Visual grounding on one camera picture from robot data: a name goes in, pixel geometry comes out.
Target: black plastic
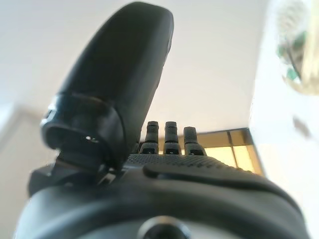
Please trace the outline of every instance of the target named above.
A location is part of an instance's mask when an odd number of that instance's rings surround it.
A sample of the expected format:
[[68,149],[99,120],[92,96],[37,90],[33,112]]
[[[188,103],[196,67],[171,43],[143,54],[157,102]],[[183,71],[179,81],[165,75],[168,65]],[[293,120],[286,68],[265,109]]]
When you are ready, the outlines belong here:
[[159,153],[159,123],[157,121],[148,122],[145,142],[141,146],[140,153]]
[[268,191],[284,198],[296,210],[299,210],[296,202],[273,182],[241,168],[228,166],[212,157],[131,154],[126,166],[129,168],[144,167],[144,173],[152,177],[158,177],[161,174],[169,175],[172,179],[179,178],[184,181],[246,190]]
[[173,33],[162,7],[135,2],[96,33],[42,121],[46,144],[60,149],[73,137],[90,137],[105,162],[120,169],[140,139]]
[[168,121],[165,124],[165,143],[163,154],[181,154],[181,149],[178,144],[176,122]]
[[94,184],[96,184],[94,174],[49,164],[31,173],[28,193],[29,197],[32,197],[35,193],[52,186],[81,185],[84,187]]
[[197,133],[194,127],[184,128],[185,155],[207,155],[205,149],[197,141]]
[[[277,194],[153,179],[141,169],[130,169],[120,181],[107,187],[54,187],[40,191],[24,209],[15,238],[75,239],[87,235],[84,238],[131,239],[136,234],[121,237],[112,229],[119,223],[127,223],[129,228],[129,222],[160,215],[220,227],[245,239],[309,238],[300,212]],[[105,227],[109,233],[90,236]]]

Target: white ceiling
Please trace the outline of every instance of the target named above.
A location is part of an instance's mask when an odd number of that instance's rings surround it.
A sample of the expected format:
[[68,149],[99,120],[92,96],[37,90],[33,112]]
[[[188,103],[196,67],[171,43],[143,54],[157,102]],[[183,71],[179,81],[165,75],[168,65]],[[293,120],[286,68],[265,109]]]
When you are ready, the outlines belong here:
[[[98,27],[127,0],[2,0],[0,103],[43,113]],[[197,131],[248,126],[267,0],[150,0],[174,15],[147,121]]]

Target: green object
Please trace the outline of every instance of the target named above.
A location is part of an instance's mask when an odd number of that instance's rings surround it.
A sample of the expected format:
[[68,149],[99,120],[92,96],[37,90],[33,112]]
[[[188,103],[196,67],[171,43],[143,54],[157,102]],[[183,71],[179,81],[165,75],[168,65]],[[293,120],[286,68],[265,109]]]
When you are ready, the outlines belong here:
[[283,45],[279,45],[276,51],[277,56],[282,57],[286,51],[286,48]]
[[304,31],[301,34],[299,34],[299,36],[293,42],[293,49],[294,50],[300,49],[301,47],[304,46],[305,41],[306,41],[306,32]]
[[298,77],[296,71],[292,68],[289,68],[287,71],[287,78],[290,80],[295,80]]

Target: blurry object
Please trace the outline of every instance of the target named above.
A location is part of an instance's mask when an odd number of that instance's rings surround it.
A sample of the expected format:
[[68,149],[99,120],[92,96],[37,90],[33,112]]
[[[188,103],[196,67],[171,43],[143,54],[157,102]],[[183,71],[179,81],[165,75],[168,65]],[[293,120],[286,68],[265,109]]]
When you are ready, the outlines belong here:
[[312,0],[308,36],[304,49],[302,79],[309,94],[319,95],[319,1]]
[[319,53],[319,50],[316,53],[316,24],[318,24],[316,2],[318,1],[313,0],[310,17],[310,11],[302,0],[284,1],[279,8],[277,18],[279,35],[277,55],[283,62],[283,80],[294,90],[305,95],[319,95],[316,64],[316,56]]
[[307,125],[304,122],[302,122],[297,117],[293,117],[293,123],[294,123],[295,129],[298,132],[300,132],[305,138],[311,137],[311,133],[310,133]]

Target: white wall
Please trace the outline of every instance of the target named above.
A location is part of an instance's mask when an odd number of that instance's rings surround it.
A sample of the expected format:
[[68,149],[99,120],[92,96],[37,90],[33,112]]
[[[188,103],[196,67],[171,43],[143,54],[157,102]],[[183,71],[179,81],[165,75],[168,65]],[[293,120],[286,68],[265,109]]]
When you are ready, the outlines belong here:
[[[281,78],[275,55],[277,6],[277,1],[270,5],[264,29],[249,127],[267,177],[297,201],[312,237],[319,238],[319,97],[300,95]],[[293,117],[313,136],[299,133]]]
[[0,238],[10,239],[28,199],[30,172],[53,161],[55,152],[41,141],[39,119],[14,105],[0,110]]

